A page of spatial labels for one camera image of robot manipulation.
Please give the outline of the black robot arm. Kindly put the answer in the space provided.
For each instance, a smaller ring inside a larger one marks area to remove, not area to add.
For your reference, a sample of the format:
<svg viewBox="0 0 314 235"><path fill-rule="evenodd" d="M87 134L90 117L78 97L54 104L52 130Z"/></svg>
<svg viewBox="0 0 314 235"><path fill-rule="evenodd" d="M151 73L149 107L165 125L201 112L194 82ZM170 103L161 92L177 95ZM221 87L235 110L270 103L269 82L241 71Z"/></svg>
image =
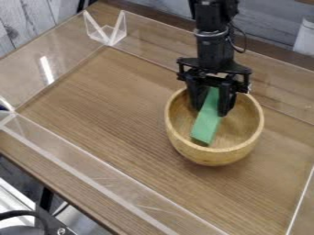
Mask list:
<svg viewBox="0 0 314 235"><path fill-rule="evenodd" d="M233 19L238 15L238 0L189 0L198 56L181 57L178 79L186 82L190 102L202 109L206 96L218 90L217 114L226 117L235 105L238 93L247 93L252 69L234 60L243 53L234 45Z"/></svg>

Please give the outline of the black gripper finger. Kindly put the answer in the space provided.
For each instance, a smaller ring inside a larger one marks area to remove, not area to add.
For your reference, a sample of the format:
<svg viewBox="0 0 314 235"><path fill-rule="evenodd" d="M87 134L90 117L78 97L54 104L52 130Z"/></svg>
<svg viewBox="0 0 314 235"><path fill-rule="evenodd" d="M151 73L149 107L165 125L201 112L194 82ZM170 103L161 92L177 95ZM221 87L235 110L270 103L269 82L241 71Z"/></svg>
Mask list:
<svg viewBox="0 0 314 235"><path fill-rule="evenodd" d="M205 98L209 93L207 85L199 80L187 80L187 93L190 97L191 106L195 110L201 110Z"/></svg>
<svg viewBox="0 0 314 235"><path fill-rule="evenodd" d="M235 105L237 91L234 85L222 83L218 88L218 115L226 117Z"/></svg>

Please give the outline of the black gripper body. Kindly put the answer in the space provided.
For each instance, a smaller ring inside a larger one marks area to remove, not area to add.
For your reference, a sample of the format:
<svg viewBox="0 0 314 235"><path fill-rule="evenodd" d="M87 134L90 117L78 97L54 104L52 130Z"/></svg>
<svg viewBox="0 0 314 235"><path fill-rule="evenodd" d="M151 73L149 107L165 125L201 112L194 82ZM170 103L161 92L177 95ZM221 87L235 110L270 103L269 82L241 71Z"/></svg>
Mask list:
<svg viewBox="0 0 314 235"><path fill-rule="evenodd" d="M233 91L249 92L252 69L234 60L234 35L230 30L206 32L197 30L198 56L177 60L181 81L194 80L199 85L219 87L230 82Z"/></svg>

